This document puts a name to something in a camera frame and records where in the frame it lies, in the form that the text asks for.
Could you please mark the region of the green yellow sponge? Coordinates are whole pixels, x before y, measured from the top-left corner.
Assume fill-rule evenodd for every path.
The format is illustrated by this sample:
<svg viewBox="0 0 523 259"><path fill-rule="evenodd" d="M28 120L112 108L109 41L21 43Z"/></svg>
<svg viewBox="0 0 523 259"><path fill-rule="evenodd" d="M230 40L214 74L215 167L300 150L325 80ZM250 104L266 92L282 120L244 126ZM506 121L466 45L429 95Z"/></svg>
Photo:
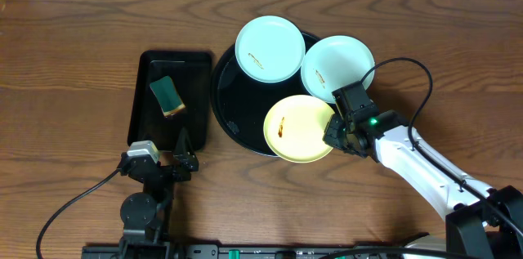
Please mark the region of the green yellow sponge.
<svg viewBox="0 0 523 259"><path fill-rule="evenodd" d="M174 82L169 76L164 76L152 82L150 89L157 99L165 118L178 114L186 108L185 103L177 92Z"/></svg>

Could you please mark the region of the yellow plate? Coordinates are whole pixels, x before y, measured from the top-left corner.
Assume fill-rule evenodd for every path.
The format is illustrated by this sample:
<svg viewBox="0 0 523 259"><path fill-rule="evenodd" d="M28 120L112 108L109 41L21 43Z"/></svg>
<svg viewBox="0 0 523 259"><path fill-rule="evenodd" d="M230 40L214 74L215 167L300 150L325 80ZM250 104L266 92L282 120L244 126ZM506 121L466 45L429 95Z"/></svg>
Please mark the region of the yellow plate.
<svg viewBox="0 0 523 259"><path fill-rule="evenodd" d="M279 157L293 163L311 163L333 147L323 141L324 129L334 110L324 101L306 95L284 98L266 114L263 136Z"/></svg>

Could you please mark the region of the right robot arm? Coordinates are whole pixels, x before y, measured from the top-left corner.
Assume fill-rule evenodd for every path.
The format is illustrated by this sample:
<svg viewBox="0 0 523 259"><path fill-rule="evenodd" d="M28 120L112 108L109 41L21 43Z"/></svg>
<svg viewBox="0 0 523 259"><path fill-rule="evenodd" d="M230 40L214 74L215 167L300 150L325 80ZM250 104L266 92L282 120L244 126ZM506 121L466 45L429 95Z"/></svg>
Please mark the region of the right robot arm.
<svg viewBox="0 0 523 259"><path fill-rule="evenodd" d="M452 164L394 111L361 123L333 114L324 129L333 148L391 169L445 221L445 249L478 258L522 256L522 193L496 190Z"/></svg>

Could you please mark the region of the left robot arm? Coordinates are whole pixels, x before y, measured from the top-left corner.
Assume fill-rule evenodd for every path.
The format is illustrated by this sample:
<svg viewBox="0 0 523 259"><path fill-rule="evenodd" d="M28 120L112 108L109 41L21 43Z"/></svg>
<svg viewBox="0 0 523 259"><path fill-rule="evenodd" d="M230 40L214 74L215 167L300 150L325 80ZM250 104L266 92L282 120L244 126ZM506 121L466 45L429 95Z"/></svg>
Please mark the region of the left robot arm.
<svg viewBox="0 0 523 259"><path fill-rule="evenodd" d="M162 165L153 141L134 142L122 154L117 169L121 175L140 182L143 189L122 203L123 237L114 258L177 257L177 248L168 234L174 185L189 181L191 173L199 170L199 161L185 128L180 131L172 155L175 163Z"/></svg>

